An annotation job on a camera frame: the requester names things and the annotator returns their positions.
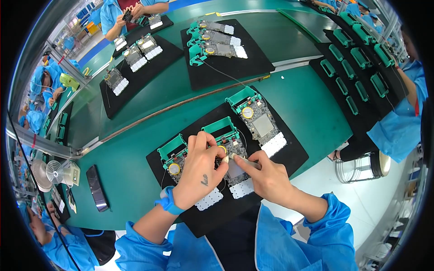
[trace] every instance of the smartphone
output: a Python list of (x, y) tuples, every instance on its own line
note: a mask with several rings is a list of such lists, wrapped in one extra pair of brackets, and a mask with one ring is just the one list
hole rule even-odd
[(91, 166), (86, 171), (87, 181), (89, 182), (90, 192), (92, 192), (93, 200), (99, 212), (103, 212), (110, 208), (109, 203), (105, 199), (104, 191), (102, 190), (101, 182), (99, 181), (96, 165)]

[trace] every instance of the blue cap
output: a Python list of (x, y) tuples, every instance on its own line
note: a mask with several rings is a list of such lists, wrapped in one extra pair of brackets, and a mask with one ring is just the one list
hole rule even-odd
[(35, 234), (33, 233), (33, 230), (30, 228), (30, 217), (29, 217), (29, 213), (27, 212), (27, 204), (24, 202), (20, 203), (19, 209), (20, 209), (21, 216), (23, 217), (24, 224), (26, 224), (27, 230), (29, 230), (30, 235), (33, 237), (35, 242), (38, 245), (40, 245), (39, 241), (36, 239)]
[(32, 79), (30, 80), (30, 93), (34, 95), (39, 95), (41, 93), (41, 80), (42, 74), (45, 71), (44, 67), (38, 66), (33, 73)]
[(24, 127), (24, 121), (26, 119), (26, 116), (21, 116), (20, 120), (18, 120), (18, 123), (20, 124), (21, 127)]
[(366, 9), (369, 10), (368, 6), (367, 6), (365, 3), (363, 3), (361, 0), (358, 0), (357, 3), (358, 3), (360, 6), (365, 7)]

